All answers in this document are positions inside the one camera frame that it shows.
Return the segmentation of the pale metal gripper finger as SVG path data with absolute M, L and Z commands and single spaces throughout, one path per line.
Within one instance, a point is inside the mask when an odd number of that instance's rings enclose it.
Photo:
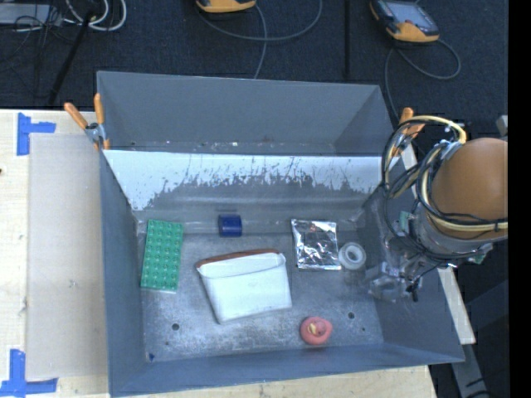
M 379 263 L 366 269 L 365 281 L 368 284 L 392 284 L 393 267 L 387 262 Z
M 399 284 L 395 282 L 372 282 L 370 284 L 370 294 L 375 299 L 395 303 L 401 297 Z

